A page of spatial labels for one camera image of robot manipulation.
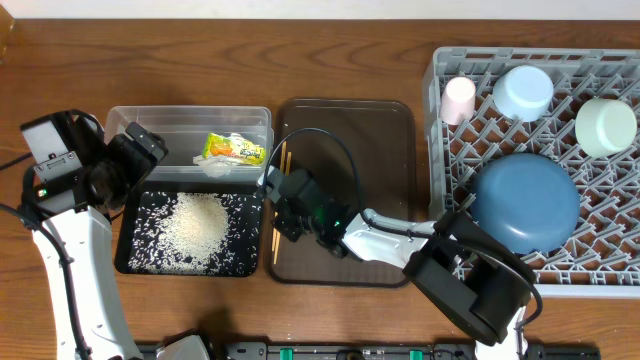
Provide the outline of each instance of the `blue bowl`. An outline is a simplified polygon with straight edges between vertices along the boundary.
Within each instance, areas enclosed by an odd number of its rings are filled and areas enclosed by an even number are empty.
[[[473,183],[473,219],[517,254],[563,246],[580,216],[580,194],[569,175],[538,155],[514,154],[487,165]]]

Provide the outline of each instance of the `yellow snack packet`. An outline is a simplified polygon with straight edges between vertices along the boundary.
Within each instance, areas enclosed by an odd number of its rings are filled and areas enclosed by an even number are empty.
[[[252,143],[240,134],[232,133],[227,137],[210,133],[202,149],[202,157],[206,159],[212,156],[231,163],[260,165],[266,152],[262,146]]]

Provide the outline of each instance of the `wooden table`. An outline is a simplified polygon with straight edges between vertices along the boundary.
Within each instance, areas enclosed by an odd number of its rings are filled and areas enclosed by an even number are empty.
[[[21,123],[63,109],[104,123],[116,105],[264,105],[275,114],[293,97],[393,99],[416,118],[426,209],[420,81],[433,51],[452,45],[640,48],[640,23],[19,20],[0,66],[0,162],[28,151]],[[18,204],[26,165],[0,173],[2,203]],[[0,358],[51,359],[55,328],[42,260],[27,231],[4,214],[0,239]],[[276,283],[265,271],[269,240],[246,279],[117,275],[135,339],[201,326],[221,341],[467,340],[413,286]],[[605,359],[633,359],[640,358],[639,324],[640,301],[548,299],[527,337],[595,344]]]

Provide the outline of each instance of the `dark brown tray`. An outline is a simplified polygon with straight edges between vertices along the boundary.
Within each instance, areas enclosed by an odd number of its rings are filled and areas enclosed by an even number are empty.
[[[358,167],[365,206],[385,216],[414,220],[415,132],[413,115],[405,105],[295,99],[280,109],[278,126],[279,139],[305,127],[322,128],[340,137]],[[327,193],[355,207],[351,166],[332,139],[313,133],[299,135],[288,142],[287,152],[292,153],[291,170],[308,169]],[[275,265],[274,254],[270,255],[270,273],[284,283],[377,287],[406,283],[401,269],[394,266],[333,257],[311,234],[296,243],[281,237]]]

